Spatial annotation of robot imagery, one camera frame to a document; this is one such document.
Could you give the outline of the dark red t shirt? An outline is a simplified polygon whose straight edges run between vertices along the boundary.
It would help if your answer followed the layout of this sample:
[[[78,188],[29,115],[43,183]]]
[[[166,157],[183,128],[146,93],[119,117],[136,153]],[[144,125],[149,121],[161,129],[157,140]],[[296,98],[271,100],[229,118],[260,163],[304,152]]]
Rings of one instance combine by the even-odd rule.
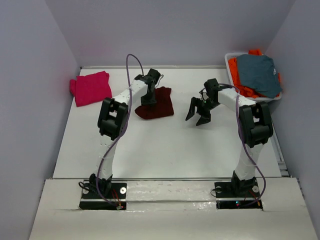
[[[174,115],[173,103],[171,100],[172,89],[160,87],[155,89],[155,105],[141,105],[134,112],[143,120],[153,120]]]

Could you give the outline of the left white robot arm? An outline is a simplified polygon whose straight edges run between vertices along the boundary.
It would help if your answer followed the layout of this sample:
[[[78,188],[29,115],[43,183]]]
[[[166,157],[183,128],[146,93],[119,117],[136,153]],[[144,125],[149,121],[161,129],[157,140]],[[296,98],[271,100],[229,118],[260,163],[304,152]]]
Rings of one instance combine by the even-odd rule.
[[[105,199],[110,194],[116,146],[127,130],[132,104],[140,99],[142,105],[155,105],[155,86],[161,77],[160,73],[150,69],[146,75],[137,75],[123,92],[102,101],[97,121],[101,140],[100,160],[89,177],[88,185],[88,190],[97,196]]]

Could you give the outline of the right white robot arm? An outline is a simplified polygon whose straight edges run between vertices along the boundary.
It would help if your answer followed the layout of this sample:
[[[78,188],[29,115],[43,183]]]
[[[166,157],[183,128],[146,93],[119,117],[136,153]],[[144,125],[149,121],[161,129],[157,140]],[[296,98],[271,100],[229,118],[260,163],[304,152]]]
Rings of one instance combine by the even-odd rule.
[[[268,104],[256,102],[240,94],[229,84],[205,87],[200,91],[201,97],[192,97],[186,120],[195,114],[200,116],[196,125],[211,121],[211,110],[224,105],[235,112],[241,152],[237,167],[229,182],[217,182],[214,196],[222,198],[243,198],[254,189],[258,189],[256,174],[262,171],[258,167],[260,153],[273,136],[273,124]]]

